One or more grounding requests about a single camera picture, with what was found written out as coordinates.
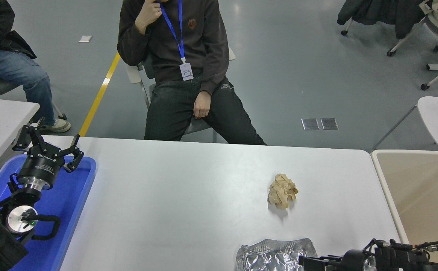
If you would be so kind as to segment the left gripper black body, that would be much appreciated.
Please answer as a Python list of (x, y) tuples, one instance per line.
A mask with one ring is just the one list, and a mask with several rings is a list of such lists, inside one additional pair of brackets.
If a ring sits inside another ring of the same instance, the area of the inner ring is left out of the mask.
[(64, 166), (65, 160), (59, 153), (61, 149), (29, 149), (27, 158), (17, 175), (17, 181), (26, 184), (29, 180), (41, 180), (47, 185), (54, 185), (60, 168)]

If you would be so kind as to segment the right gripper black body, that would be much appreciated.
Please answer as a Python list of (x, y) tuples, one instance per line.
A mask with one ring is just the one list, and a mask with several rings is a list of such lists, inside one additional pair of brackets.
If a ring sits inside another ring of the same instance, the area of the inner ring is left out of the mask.
[(367, 259), (361, 250), (349, 250), (342, 257), (341, 271), (364, 271)]

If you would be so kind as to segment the person's left hand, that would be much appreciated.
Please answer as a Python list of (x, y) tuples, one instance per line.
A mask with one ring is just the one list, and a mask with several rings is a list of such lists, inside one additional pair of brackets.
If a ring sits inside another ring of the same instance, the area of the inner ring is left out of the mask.
[(211, 95), (206, 91), (200, 91), (194, 102), (193, 116), (195, 119), (202, 119), (209, 115), (211, 109)]

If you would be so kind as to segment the person's right hand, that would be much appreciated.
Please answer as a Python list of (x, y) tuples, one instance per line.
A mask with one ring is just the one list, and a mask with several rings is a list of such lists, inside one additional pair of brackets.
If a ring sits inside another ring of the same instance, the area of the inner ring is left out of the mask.
[(146, 28), (162, 15), (160, 0), (145, 0), (135, 19), (134, 25), (138, 32), (145, 35)]

